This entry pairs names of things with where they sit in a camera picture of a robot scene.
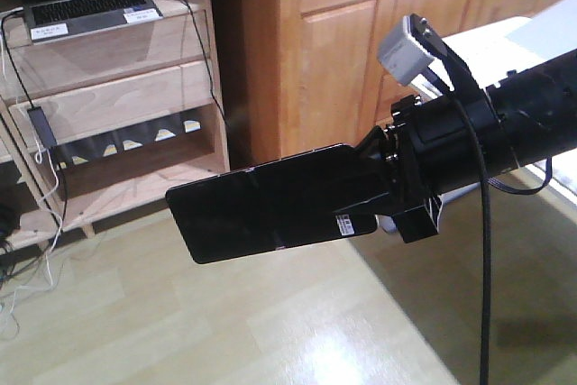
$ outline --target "black tube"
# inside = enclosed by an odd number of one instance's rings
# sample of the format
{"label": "black tube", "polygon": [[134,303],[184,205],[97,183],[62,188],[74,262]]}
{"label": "black tube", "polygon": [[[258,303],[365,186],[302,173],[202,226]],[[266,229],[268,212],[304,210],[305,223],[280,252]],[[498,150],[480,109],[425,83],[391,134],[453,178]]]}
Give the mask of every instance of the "black tube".
{"label": "black tube", "polygon": [[[488,87],[488,99],[468,101],[465,108],[490,176],[577,147],[576,53]],[[449,96],[409,108],[404,105],[401,111],[398,124],[406,129],[422,176],[433,192],[441,194],[477,181],[465,127]]]}

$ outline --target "barcode label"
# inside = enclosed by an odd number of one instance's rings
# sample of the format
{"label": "barcode label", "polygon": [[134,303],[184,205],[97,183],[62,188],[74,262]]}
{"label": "barcode label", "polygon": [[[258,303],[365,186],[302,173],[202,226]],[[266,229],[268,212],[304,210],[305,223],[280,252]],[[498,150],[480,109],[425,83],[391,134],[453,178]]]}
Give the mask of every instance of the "barcode label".
{"label": "barcode label", "polygon": [[337,215],[336,223],[339,225],[342,236],[354,234],[353,223],[351,223],[351,218],[348,215]]}
{"label": "barcode label", "polygon": [[33,41],[50,38],[52,36],[68,35],[69,28],[65,23],[53,24],[52,26],[37,27],[30,30]]}
{"label": "barcode label", "polygon": [[143,11],[135,11],[133,13],[124,14],[126,22],[129,24],[139,23],[139,22],[149,22],[150,20],[157,20],[160,18],[159,13],[156,9],[145,9]]}

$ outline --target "wooden drawer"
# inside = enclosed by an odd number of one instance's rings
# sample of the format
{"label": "wooden drawer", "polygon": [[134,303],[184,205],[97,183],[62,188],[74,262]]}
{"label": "wooden drawer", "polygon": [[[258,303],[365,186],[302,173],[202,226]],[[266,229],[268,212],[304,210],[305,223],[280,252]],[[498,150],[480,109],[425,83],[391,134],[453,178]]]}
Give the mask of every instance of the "wooden drawer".
{"label": "wooden drawer", "polygon": [[[197,24],[207,48],[203,13],[197,13]],[[63,41],[26,44],[13,48],[12,54],[32,98],[202,59],[188,14]],[[18,96],[22,101],[23,91],[12,68],[6,68],[6,76],[7,80],[0,80],[0,93],[9,103]]]}
{"label": "wooden drawer", "polygon": [[[210,101],[206,66],[198,61],[39,98],[34,104],[43,108],[62,144]],[[32,127],[20,110],[28,108],[28,103],[21,103],[11,106],[10,111],[31,148]]]}

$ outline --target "laptop keyboard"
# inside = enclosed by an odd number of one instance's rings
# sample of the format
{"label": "laptop keyboard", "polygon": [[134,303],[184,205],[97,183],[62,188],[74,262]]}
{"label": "laptop keyboard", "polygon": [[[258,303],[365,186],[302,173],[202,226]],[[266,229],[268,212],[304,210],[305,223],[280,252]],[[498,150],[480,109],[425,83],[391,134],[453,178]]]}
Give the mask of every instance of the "laptop keyboard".
{"label": "laptop keyboard", "polygon": [[67,0],[32,8],[37,25],[143,5],[144,0]]}

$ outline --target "power cord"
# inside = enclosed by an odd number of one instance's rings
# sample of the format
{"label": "power cord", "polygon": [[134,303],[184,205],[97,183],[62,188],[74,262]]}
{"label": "power cord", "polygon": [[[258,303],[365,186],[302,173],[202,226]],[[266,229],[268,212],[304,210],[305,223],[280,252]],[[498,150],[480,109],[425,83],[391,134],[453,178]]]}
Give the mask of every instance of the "power cord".
{"label": "power cord", "polygon": [[[224,123],[224,127],[225,127],[226,131],[228,133],[231,133],[232,128],[229,125],[229,123],[226,119],[226,116],[224,115],[224,109],[222,108],[221,104],[218,102],[218,100],[216,99],[216,96],[215,96],[215,82],[213,79],[212,70],[210,69],[210,61],[208,59],[208,50],[206,49],[205,44],[204,44],[203,39],[202,39],[202,36],[200,34],[200,30],[198,28],[198,23],[197,23],[197,18],[195,17],[194,12],[192,11],[192,8],[190,7],[190,3],[188,2],[188,0],[180,0],[180,1],[188,9],[188,13],[190,14],[190,17],[192,18],[192,23],[193,23],[194,28],[195,28],[195,33],[197,35],[198,43],[200,45],[200,50],[202,50],[202,56],[203,56],[203,61],[205,62],[206,73],[208,74],[208,80],[209,80],[209,86],[210,86],[210,96],[212,97],[213,101],[216,104],[216,107],[218,108],[218,112],[220,113],[220,116],[223,119],[223,123]],[[235,142],[235,144],[242,150],[242,154],[250,160],[251,165],[256,165],[256,161],[254,161],[254,159],[252,157],[252,153],[248,150],[248,148],[246,147],[246,145],[244,145],[244,143],[240,142],[239,140],[236,140],[236,137],[233,134],[227,134],[227,139],[233,140]]]}
{"label": "power cord", "polygon": [[22,88],[24,94],[26,95],[26,99],[28,99],[28,102],[30,103],[30,108],[35,108],[35,105],[34,105],[32,99],[30,98],[30,95],[28,94],[28,90],[26,90],[26,86],[24,85],[24,83],[22,81],[22,77],[20,76],[20,73],[18,72],[18,68],[16,67],[16,64],[14,63],[14,58],[12,57],[12,52],[10,51],[10,46],[8,45],[8,41],[6,40],[5,21],[11,17],[18,17],[21,15],[22,15],[22,10],[13,10],[11,13],[4,15],[2,17],[2,21],[0,22],[0,32],[2,34],[2,41],[4,42],[4,47],[6,49],[6,53],[8,53],[8,59],[10,59],[10,63],[12,64],[12,68],[14,70],[14,73],[16,74],[16,77],[18,78],[18,82],[20,83],[20,87]]}
{"label": "power cord", "polygon": [[467,115],[463,104],[454,95],[451,89],[440,79],[433,70],[426,69],[424,76],[443,95],[446,95],[463,122],[469,137],[475,162],[479,171],[479,185],[481,189],[481,212],[482,212],[482,295],[481,295],[481,348],[479,353],[479,383],[489,384],[489,360],[490,360],[490,311],[491,311],[491,222],[490,222],[490,179],[485,164],[485,157],[479,141],[479,136],[472,125],[471,118]]}
{"label": "power cord", "polygon": [[[28,102],[30,103],[31,109],[33,109],[33,108],[36,108],[36,105],[33,103],[32,99],[30,98],[30,94],[28,93],[28,90],[26,89],[26,86],[23,83],[22,77],[18,71],[18,68],[16,67],[16,65],[14,63],[14,58],[12,56],[12,52],[10,51],[10,47],[9,47],[7,40],[6,40],[6,37],[5,37],[5,21],[8,20],[9,18],[19,16],[21,13],[22,13],[21,9],[13,10],[13,11],[9,12],[8,14],[4,15],[2,17],[2,20],[0,21],[0,36],[2,37],[2,40],[0,41],[0,43],[2,44],[2,48],[3,48],[3,51],[2,51],[3,74],[5,76],[5,72],[4,72],[4,48],[5,48],[5,50],[8,54],[8,57],[10,59],[10,63],[12,64],[12,67],[14,69],[14,73],[18,78],[20,86],[21,86],[24,94],[26,95]],[[32,128],[32,131],[34,132],[35,131],[34,125],[32,124],[31,119],[28,116],[26,116],[24,112],[22,112],[22,113],[23,113],[23,117],[26,118],[31,123],[31,128]],[[54,179],[55,179],[54,187],[48,193],[46,193],[44,196],[42,196],[39,200],[37,200],[37,205],[41,210],[50,213],[54,217],[54,219],[56,220],[56,222],[58,224],[58,229],[57,229],[57,232],[55,233],[54,237],[52,238],[51,242],[48,243],[48,245],[42,249],[42,251],[40,252],[40,254],[38,254],[38,256],[36,258],[32,259],[30,262],[23,265],[18,270],[15,269],[15,265],[14,265],[8,272],[3,272],[2,275],[0,276],[0,288],[2,288],[4,283],[6,283],[7,281],[12,280],[12,279],[22,275],[26,271],[30,270],[32,267],[36,266],[36,270],[32,273],[32,276],[28,279],[28,281],[26,281],[26,283],[18,286],[11,294],[2,296],[2,299],[5,299],[7,297],[12,298],[12,303],[11,303],[11,306],[9,307],[9,311],[8,311],[7,315],[9,317],[13,318],[13,320],[17,326],[16,334],[13,336],[13,338],[15,338],[17,336],[17,334],[20,330],[20,326],[18,324],[18,321],[14,317],[14,309],[16,307],[16,302],[18,301],[17,295],[18,295],[19,291],[29,290],[32,292],[43,292],[43,291],[47,291],[47,290],[52,290],[55,287],[55,284],[54,284],[55,282],[54,282],[54,279],[52,278],[52,274],[50,271],[49,258],[50,258],[50,255],[52,254],[52,252],[54,251],[54,249],[56,248],[56,245],[57,245],[57,242],[60,238],[60,235],[63,233],[64,219],[66,217],[66,212],[67,212],[67,208],[68,208],[68,199],[69,199],[66,176],[65,176],[64,171],[62,169],[60,159],[58,158],[58,153],[57,153],[56,148],[54,148],[54,152],[52,152],[52,150],[50,150],[50,149],[46,149],[46,148],[43,149],[40,146],[38,139],[36,138],[36,135],[34,135],[34,140],[36,141],[36,145],[38,147],[38,151],[36,152],[36,154],[34,156],[35,161],[38,164],[42,164],[42,154],[44,152],[47,152],[48,153],[48,160],[49,160],[49,164],[50,164],[50,169],[51,169],[52,174],[53,174]],[[58,213],[56,213],[55,211],[50,209],[50,207],[47,204],[45,204],[45,201],[47,200],[47,198],[50,195],[54,194],[60,185],[59,176],[57,174],[56,168],[54,167],[54,162],[52,161],[52,158],[54,158],[54,160],[56,161],[56,164],[57,164],[59,172],[60,172],[60,176],[62,177],[62,185],[63,185],[63,189],[64,189],[64,207],[63,207],[62,215],[59,215]],[[47,271],[48,277],[49,277],[49,286],[47,288],[38,288],[38,287],[28,286],[28,282],[31,281],[32,278],[38,273],[38,271],[40,270],[43,263],[45,263],[45,265],[46,265],[46,271]],[[1,328],[0,334],[3,333],[7,327],[8,316],[5,318],[5,322]]]}

